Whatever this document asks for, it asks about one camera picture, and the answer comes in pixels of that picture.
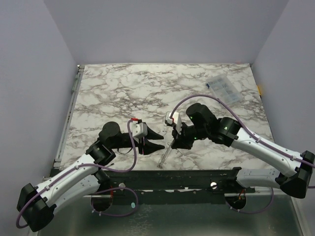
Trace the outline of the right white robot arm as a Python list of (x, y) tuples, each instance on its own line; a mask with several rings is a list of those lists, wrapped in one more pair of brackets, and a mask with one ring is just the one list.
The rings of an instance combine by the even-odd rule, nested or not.
[(226, 180), (231, 192), (248, 187), (271, 187), (291, 197), (303, 199), (309, 188), (315, 155), (299, 153), (264, 139), (229, 117), (217, 118), (207, 106), (195, 103), (186, 110), (192, 125), (181, 121), (178, 112), (170, 113), (165, 123), (173, 127), (172, 149), (191, 149), (197, 140), (209, 139), (218, 145), (246, 152), (271, 166), (270, 169), (239, 169)]

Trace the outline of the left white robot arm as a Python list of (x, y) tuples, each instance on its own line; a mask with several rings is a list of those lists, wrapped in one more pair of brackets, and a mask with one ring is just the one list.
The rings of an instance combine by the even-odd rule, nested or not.
[[(139, 154), (148, 155), (164, 149), (163, 145), (151, 142), (163, 138), (140, 119), (130, 119), (126, 133), (122, 133), (120, 126), (114, 121), (105, 123), (97, 140), (72, 165), (36, 186), (28, 183), (21, 189), (17, 203), (19, 214), (16, 227), (29, 227), (33, 232), (37, 232), (46, 227), (55, 213), (70, 202), (95, 192), (111, 192), (113, 189), (105, 172), (132, 171)], [(130, 148), (133, 151), (132, 165), (125, 170), (108, 167), (116, 157), (114, 150), (122, 148)]]

